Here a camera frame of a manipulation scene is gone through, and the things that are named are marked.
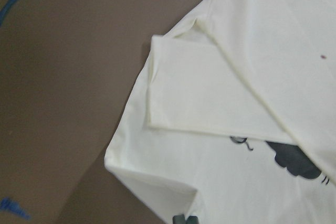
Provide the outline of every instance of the clothing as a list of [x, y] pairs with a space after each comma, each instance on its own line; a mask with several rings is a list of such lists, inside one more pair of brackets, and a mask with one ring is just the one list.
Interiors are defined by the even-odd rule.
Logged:
[[334, 223], [335, 14], [203, 0], [153, 36], [106, 168], [166, 223]]

